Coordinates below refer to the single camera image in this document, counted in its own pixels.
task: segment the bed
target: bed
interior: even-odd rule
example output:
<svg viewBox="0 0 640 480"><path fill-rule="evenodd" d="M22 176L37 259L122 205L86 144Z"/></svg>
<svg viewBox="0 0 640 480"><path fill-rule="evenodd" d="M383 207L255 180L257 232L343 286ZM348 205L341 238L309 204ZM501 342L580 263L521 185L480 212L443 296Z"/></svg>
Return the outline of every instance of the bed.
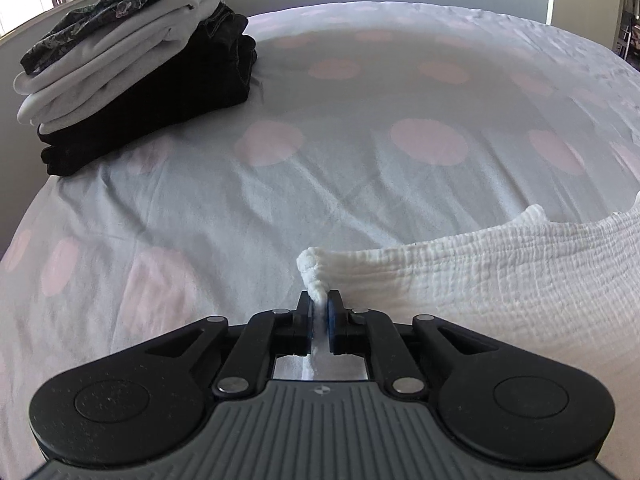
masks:
<svg viewBox="0 0 640 480"><path fill-rule="evenodd" d="M27 408L47 378L210 314L292 308L309 246L410 244L535 203L597 221L640 189L640 74L568 32L355 2L254 16L246 33L245 104L50 178L25 214L0 264L4 480L42 462ZM278 365L309 369L340 375ZM600 457L625 453L607 442Z"/></svg>

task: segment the dark green patterned fabric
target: dark green patterned fabric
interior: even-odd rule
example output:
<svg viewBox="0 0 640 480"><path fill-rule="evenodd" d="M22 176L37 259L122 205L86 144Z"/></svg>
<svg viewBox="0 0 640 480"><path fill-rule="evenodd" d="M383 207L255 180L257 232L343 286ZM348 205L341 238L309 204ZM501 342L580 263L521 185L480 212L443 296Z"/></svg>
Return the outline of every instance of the dark green patterned fabric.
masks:
<svg viewBox="0 0 640 480"><path fill-rule="evenodd" d="M93 5L74 9L22 56L20 64L28 75L38 74L97 29L126 20L156 1L158 0L99 0Z"/></svg>

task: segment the folded white garment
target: folded white garment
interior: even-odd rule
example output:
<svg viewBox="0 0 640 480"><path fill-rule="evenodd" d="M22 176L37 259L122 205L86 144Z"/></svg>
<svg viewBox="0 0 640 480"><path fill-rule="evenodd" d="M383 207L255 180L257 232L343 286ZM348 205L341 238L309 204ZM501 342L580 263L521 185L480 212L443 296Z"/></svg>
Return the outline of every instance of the folded white garment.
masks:
<svg viewBox="0 0 640 480"><path fill-rule="evenodd" d="M298 269L317 317L335 288L348 308L404 323L434 314L592 374L616 403L598 458L622 480L640 478L640 194L599 222L553 223L532 206L503 226L431 242L309 248ZM318 366L328 362L311 376L327 375Z"/></svg>
<svg viewBox="0 0 640 480"><path fill-rule="evenodd" d="M87 38L40 74L19 74L15 90L30 95L18 120L44 123L40 132L51 133L89 117L180 52L221 1L161 0Z"/></svg>

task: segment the mattress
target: mattress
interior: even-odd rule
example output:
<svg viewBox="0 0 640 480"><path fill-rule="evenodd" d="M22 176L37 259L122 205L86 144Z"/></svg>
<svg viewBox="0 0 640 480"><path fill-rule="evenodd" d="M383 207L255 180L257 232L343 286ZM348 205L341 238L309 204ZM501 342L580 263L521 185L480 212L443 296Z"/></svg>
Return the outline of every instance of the mattress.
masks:
<svg viewBox="0 0 640 480"><path fill-rule="evenodd" d="M293 308L309 246L410 244L536 203L597 221L640 189L640 73L568 32L358 2L254 16L246 33L245 104L50 178L25 214L0 264L4 480L42 462L27 409L46 379L210 314Z"/></svg>

